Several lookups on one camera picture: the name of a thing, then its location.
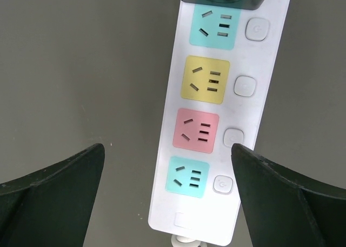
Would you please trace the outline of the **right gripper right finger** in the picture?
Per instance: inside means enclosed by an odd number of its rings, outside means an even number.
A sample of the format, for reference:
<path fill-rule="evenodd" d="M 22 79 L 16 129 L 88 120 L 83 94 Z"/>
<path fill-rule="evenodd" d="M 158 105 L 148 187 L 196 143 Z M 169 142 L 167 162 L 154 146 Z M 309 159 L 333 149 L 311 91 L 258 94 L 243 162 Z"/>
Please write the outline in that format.
<path fill-rule="evenodd" d="M 345 246 L 345 189 L 242 144 L 232 146 L 231 160 L 253 246 Z"/>

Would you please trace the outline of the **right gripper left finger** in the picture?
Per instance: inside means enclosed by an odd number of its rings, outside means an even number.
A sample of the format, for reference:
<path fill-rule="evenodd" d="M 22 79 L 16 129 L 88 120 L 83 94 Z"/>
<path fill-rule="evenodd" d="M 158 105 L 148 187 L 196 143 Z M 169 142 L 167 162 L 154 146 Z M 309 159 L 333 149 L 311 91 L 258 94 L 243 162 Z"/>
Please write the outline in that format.
<path fill-rule="evenodd" d="M 83 246 L 104 167 L 94 144 L 1 184 L 1 246 Z"/>

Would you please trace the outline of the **white power strip coloured sockets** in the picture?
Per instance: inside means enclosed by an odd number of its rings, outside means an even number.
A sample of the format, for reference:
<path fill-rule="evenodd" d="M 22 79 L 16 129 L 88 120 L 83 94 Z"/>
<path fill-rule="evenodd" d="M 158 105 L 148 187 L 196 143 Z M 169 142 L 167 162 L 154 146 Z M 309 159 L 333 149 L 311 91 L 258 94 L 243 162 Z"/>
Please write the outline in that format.
<path fill-rule="evenodd" d="M 231 149 L 253 149 L 290 0 L 180 1 L 149 226 L 172 246 L 228 245 L 241 200 Z"/>

